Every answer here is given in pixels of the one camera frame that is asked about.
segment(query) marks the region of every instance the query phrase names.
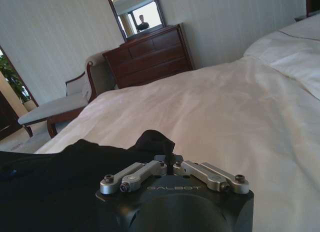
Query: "black fabric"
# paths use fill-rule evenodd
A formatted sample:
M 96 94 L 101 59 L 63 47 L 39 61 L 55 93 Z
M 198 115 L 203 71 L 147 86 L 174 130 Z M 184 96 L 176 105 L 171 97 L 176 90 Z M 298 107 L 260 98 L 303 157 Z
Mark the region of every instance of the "black fabric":
M 149 24 L 147 22 L 143 22 L 143 23 L 139 24 L 136 28 L 139 31 L 143 31 L 143 30 L 148 29 L 149 27 L 150 26 L 149 26 Z
M 163 134 L 147 130 L 129 149 L 81 139 L 51 155 L 0 152 L 1 231 L 113 231 L 98 221 L 100 180 L 134 162 L 169 155 L 174 146 Z

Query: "mirror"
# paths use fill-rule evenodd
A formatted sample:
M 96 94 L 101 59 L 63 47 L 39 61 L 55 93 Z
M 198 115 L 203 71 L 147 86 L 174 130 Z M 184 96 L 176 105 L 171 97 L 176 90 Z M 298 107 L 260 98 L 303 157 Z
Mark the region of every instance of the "mirror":
M 126 41 L 165 26 L 158 0 L 109 0 Z

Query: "floor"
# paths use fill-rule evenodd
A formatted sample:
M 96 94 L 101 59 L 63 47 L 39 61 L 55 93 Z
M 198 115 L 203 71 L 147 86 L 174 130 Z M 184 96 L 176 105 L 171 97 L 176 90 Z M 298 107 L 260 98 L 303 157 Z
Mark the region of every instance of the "floor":
M 69 122 L 56 124 L 56 130 L 59 133 Z M 0 151 L 29 153 L 36 152 L 46 142 L 51 140 L 48 130 L 47 122 L 40 122 L 31 125 L 33 137 L 29 137 L 24 128 L 0 140 Z

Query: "screw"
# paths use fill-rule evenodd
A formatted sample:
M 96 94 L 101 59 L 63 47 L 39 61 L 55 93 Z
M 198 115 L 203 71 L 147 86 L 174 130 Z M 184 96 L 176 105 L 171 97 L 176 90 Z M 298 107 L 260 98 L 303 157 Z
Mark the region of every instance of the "screw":
M 129 189 L 130 189 L 130 186 L 127 182 L 120 184 L 120 191 L 121 192 L 128 192 Z
M 230 185 L 227 182 L 222 182 L 220 184 L 220 191 L 221 192 L 227 192 L 230 190 Z
M 104 180 L 105 182 L 107 183 L 112 183 L 114 181 L 114 176 L 112 174 L 107 174 L 105 177 L 104 177 Z
M 245 176 L 242 174 L 237 174 L 235 176 L 235 181 L 241 184 L 245 182 L 245 179 L 246 179 Z

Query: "silver metal link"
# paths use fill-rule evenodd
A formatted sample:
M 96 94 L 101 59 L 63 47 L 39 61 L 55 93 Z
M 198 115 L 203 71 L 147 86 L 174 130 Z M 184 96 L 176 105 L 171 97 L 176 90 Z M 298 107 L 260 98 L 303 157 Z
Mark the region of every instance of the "silver metal link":
M 226 178 L 223 176 L 213 173 L 189 160 L 183 161 L 180 165 L 175 164 L 173 166 L 173 172 L 181 176 L 192 175 L 206 183 L 207 187 L 213 191 L 225 192 L 228 191 L 230 187 Z
M 110 195 L 118 191 L 120 183 L 124 176 L 132 174 L 143 167 L 142 163 L 134 163 L 129 167 L 121 170 L 119 173 L 113 176 L 112 180 L 106 179 L 101 180 L 100 182 L 100 192 L 104 195 Z
M 144 165 L 133 174 L 123 177 L 120 190 L 122 192 L 133 192 L 141 187 L 141 183 L 150 176 L 162 176 L 167 174 L 167 165 L 153 160 Z
M 227 182 L 229 183 L 229 185 L 231 186 L 231 191 L 236 193 L 236 194 L 247 194 L 249 193 L 249 182 L 245 179 L 245 177 L 243 175 L 242 176 L 242 180 L 237 180 L 236 176 L 223 171 L 222 169 L 219 169 L 207 162 L 201 163 L 200 164 L 201 167 L 216 173 L 220 176 L 223 176 Z

